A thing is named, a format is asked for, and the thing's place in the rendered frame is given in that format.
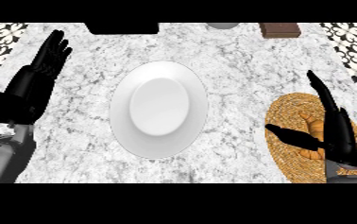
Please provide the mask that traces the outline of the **white oval plate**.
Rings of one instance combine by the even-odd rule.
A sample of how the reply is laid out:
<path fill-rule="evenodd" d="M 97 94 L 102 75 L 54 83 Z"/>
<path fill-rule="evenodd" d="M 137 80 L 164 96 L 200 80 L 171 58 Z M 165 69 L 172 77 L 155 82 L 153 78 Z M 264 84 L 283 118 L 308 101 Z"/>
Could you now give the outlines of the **white oval plate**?
<path fill-rule="evenodd" d="M 183 151 L 203 129 L 208 96 L 193 70 L 172 61 L 138 66 L 119 81 L 110 127 L 128 152 L 161 159 Z"/>

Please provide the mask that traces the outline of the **black appliance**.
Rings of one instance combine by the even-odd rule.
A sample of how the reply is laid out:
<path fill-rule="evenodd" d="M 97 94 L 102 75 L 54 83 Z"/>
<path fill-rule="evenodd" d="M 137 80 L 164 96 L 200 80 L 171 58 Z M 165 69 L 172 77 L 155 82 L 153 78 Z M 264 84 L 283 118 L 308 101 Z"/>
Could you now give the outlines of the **black appliance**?
<path fill-rule="evenodd" d="M 158 23 L 85 23 L 88 32 L 94 35 L 156 34 Z"/>

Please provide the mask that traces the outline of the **round woven straw placemat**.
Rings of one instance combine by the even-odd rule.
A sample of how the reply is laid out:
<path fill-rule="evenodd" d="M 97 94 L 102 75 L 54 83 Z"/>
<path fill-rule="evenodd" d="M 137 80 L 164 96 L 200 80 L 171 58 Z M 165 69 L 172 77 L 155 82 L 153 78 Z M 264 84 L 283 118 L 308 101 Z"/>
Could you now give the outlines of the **round woven straw placemat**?
<path fill-rule="evenodd" d="M 270 104 L 265 139 L 271 158 L 293 183 L 326 183 L 324 108 L 315 95 L 282 95 Z"/>

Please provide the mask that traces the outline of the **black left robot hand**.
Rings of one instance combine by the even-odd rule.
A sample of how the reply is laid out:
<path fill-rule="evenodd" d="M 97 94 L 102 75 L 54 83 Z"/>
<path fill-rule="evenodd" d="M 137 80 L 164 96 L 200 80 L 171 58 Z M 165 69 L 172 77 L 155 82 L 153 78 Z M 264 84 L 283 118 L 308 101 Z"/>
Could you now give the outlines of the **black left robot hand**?
<path fill-rule="evenodd" d="M 6 91 L 0 92 L 0 123 L 35 124 L 45 111 L 54 82 L 71 51 L 63 32 L 54 29 L 32 63 L 20 67 Z"/>

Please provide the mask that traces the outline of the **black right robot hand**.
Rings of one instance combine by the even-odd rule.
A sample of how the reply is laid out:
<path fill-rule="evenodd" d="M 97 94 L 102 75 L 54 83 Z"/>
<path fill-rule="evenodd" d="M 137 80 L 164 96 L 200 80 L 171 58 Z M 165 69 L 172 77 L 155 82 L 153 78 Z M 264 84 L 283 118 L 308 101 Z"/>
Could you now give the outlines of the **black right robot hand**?
<path fill-rule="evenodd" d="M 338 108 L 330 91 L 313 71 L 307 72 L 307 77 L 324 108 L 323 141 L 302 131 L 271 124 L 265 124 L 265 128 L 284 144 L 308 150 L 323 148 L 326 160 L 357 167 L 357 142 L 346 111 Z"/>

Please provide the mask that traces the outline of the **grey round object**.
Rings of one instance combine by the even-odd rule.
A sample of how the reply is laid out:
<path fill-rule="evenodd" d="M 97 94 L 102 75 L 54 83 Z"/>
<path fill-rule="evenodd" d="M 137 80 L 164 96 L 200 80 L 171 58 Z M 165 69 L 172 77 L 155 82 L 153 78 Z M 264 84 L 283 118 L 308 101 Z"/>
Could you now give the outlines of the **grey round object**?
<path fill-rule="evenodd" d="M 206 25 L 215 29 L 231 29 L 234 28 L 239 23 L 206 23 Z"/>

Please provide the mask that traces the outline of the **brown rectangular block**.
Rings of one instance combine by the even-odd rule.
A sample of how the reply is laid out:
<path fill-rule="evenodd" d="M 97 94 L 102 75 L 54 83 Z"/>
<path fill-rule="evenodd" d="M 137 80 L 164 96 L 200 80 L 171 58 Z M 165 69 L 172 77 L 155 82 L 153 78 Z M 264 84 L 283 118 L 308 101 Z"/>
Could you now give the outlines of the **brown rectangular block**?
<path fill-rule="evenodd" d="M 298 38 L 301 30 L 296 23 L 259 23 L 264 38 Z"/>

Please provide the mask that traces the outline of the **golden brown croissant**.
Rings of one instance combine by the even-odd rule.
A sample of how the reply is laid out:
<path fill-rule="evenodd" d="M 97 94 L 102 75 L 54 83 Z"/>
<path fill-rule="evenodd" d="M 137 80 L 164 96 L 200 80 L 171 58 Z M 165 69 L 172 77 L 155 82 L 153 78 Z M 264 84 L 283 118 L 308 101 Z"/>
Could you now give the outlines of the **golden brown croissant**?
<path fill-rule="evenodd" d="M 310 135 L 323 141 L 323 121 L 318 120 L 313 115 L 308 115 L 302 112 L 299 113 L 299 116 L 305 121 Z M 317 151 L 301 149 L 299 155 L 310 160 L 323 160 L 324 150 L 321 148 Z"/>

